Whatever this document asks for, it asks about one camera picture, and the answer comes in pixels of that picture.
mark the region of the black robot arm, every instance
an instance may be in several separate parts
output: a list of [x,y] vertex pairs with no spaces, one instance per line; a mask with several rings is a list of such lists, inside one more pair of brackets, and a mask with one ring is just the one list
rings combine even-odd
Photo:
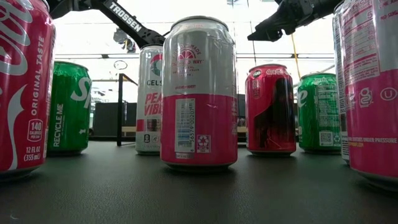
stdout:
[[147,44],[163,44],[165,40],[165,37],[156,31],[144,27],[115,0],[49,0],[49,6],[53,19],[70,11],[100,10],[129,35],[139,48]]
[[282,37],[282,29],[287,35],[296,28],[333,13],[341,0],[275,0],[278,10],[256,26],[256,31],[248,40],[277,41]]

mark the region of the sprite can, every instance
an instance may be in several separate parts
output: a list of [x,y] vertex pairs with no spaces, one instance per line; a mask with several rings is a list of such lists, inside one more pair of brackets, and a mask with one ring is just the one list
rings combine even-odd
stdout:
[[79,154],[88,146],[91,79],[88,69],[55,62],[48,155]]
[[298,86],[298,139],[306,152],[340,153],[336,75],[313,73]]

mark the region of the can top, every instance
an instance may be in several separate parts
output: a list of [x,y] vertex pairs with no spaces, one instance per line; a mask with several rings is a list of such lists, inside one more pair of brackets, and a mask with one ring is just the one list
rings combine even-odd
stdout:
[[86,67],[84,67],[84,66],[82,66],[82,65],[76,64],[76,63],[64,62],[64,61],[58,61],[58,60],[57,60],[57,61],[54,61],[54,64],[56,64],[56,63],[63,63],[63,64],[75,65],[75,66],[84,68],[84,69],[88,72],[88,68],[86,68]]
[[163,47],[163,44],[147,44],[147,45],[144,45],[142,48],[150,47],[150,46],[161,46],[161,47]]
[[249,72],[253,71],[254,69],[264,67],[264,66],[282,66],[282,67],[284,67],[285,69],[287,68],[285,65],[281,65],[281,64],[277,64],[277,63],[269,63],[269,64],[258,65],[258,66],[256,66],[256,67],[250,68]]
[[341,1],[337,4],[337,6],[335,7],[335,9],[333,10],[333,13],[336,14],[337,9],[344,3],[344,1]]
[[188,20],[191,20],[191,19],[208,19],[208,20],[216,21],[216,22],[222,24],[223,26],[225,26],[226,30],[229,31],[228,26],[225,24],[225,22],[223,22],[223,21],[221,21],[219,19],[216,19],[214,17],[210,17],[210,16],[188,16],[188,17],[185,17],[183,19],[180,19],[177,22],[174,22],[172,27],[170,28],[170,30],[172,30],[173,27],[175,27],[180,22],[188,21]]
[[42,0],[42,2],[45,4],[45,7],[47,7],[47,12],[50,12],[49,3],[46,0]]
[[303,80],[304,78],[308,78],[308,77],[311,77],[311,76],[314,76],[314,75],[333,75],[333,76],[336,76],[336,74],[333,74],[333,73],[315,72],[315,73],[310,73],[310,74],[303,75],[300,78],[300,80]]

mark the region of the dark tabletop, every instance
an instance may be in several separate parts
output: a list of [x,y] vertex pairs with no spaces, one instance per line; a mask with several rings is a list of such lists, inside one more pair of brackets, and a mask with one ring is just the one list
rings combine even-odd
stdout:
[[340,156],[258,158],[245,148],[229,172],[171,172],[132,146],[90,142],[0,185],[0,224],[398,223],[398,196],[375,189]]

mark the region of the pink can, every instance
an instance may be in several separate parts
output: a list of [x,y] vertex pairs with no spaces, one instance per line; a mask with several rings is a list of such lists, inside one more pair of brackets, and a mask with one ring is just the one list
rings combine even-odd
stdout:
[[43,0],[0,1],[0,180],[45,161],[55,26]]
[[238,158],[234,42],[223,22],[176,22],[164,44],[160,158],[180,170],[224,169]]
[[398,1],[345,1],[341,43],[349,160],[372,184],[398,190]]

